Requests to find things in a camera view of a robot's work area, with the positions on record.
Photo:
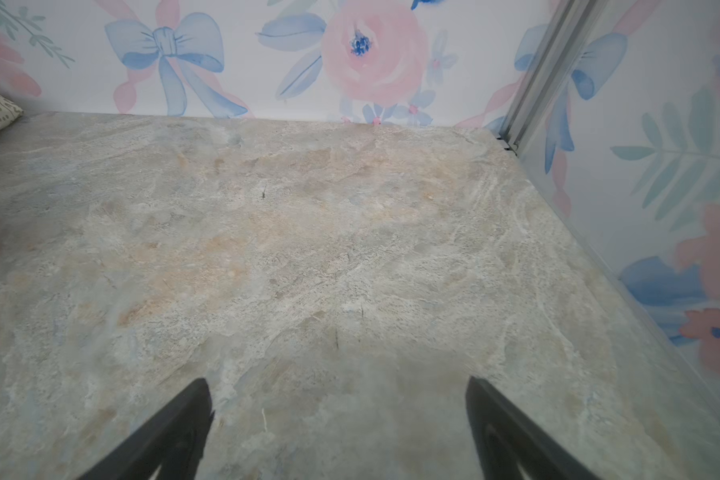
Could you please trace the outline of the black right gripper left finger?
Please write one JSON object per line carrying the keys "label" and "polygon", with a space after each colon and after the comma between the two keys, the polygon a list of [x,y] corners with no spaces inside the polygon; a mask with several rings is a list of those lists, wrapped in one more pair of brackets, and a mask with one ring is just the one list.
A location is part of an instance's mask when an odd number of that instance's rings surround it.
{"label": "black right gripper left finger", "polygon": [[83,479],[193,479],[214,420],[209,384],[193,380]]}

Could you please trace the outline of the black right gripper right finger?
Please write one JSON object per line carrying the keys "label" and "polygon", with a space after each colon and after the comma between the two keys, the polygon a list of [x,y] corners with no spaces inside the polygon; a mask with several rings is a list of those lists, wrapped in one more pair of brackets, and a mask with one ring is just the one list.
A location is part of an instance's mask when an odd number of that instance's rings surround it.
{"label": "black right gripper right finger", "polygon": [[596,477],[487,380],[469,378],[465,403],[484,478]]}

